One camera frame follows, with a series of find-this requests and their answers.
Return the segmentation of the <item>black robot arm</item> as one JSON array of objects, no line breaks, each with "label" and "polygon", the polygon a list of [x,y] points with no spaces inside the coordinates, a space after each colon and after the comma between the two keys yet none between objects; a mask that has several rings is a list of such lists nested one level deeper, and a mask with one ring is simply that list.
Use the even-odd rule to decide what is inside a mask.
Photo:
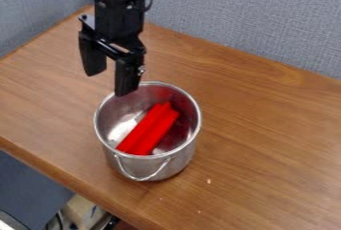
[{"label": "black robot arm", "polygon": [[79,16],[79,49],[89,76],[107,69],[107,59],[117,62],[115,95],[126,96],[140,87],[145,73],[145,14],[152,9],[146,0],[95,0],[95,15]]}]

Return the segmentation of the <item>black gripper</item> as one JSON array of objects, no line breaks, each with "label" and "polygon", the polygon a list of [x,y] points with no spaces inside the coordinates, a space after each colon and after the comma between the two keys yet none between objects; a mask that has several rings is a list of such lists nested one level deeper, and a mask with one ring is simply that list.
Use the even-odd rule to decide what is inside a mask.
[{"label": "black gripper", "polygon": [[79,17],[79,49],[89,77],[107,69],[107,58],[117,60],[115,95],[134,92],[145,72],[146,47],[140,35],[145,27],[146,0],[95,0],[95,15]]}]

